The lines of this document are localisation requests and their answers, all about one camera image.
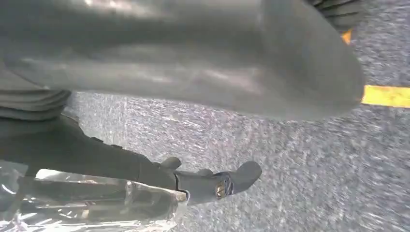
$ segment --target glossy surface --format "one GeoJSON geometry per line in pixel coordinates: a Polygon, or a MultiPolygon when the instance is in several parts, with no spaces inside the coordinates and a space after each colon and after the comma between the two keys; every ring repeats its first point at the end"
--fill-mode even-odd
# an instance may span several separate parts
{"type": "Polygon", "coordinates": [[[363,94],[351,50],[301,0],[4,0],[0,6],[4,67],[37,87],[286,119],[337,115],[363,94]]]}

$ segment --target gray carpet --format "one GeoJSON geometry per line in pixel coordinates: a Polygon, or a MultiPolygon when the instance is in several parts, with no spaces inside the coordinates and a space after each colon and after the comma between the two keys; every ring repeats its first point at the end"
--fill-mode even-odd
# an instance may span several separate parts
{"type": "MultiPolygon", "coordinates": [[[[409,6],[365,2],[353,47],[368,83],[410,86],[409,6]]],[[[175,232],[410,231],[409,109],[362,105],[342,118],[281,122],[104,94],[77,93],[72,104],[86,134],[154,161],[262,165],[249,191],[190,208],[175,232]]]]}

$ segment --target yellow floor line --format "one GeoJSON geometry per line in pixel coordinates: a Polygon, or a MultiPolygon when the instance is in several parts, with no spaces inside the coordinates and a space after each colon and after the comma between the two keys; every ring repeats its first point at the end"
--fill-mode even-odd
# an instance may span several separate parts
{"type": "MultiPolygon", "coordinates": [[[[347,44],[350,44],[351,30],[345,32],[342,38],[347,44]]],[[[410,108],[410,87],[365,86],[362,103],[410,108]]]]}
{"type": "Polygon", "coordinates": [[[345,32],[345,33],[342,35],[342,38],[343,38],[343,40],[344,40],[347,44],[350,44],[350,41],[351,41],[351,30],[348,30],[347,32],[345,32]]]}

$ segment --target plastic wrap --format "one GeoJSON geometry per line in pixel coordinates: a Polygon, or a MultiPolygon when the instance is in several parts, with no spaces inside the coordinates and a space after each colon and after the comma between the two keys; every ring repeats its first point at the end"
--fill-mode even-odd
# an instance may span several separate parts
{"type": "Polygon", "coordinates": [[[154,232],[173,228],[185,193],[0,162],[0,232],[154,232]]]}

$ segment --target clear plastic sheet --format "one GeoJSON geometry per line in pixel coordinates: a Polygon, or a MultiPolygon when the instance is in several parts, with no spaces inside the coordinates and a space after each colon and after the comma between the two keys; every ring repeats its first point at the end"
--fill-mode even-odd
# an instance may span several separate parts
{"type": "Polygon", "coordinates": [[[0,161],[0,232],[157,232],[173,228],[185,193],[134,181],[0,161]]]}

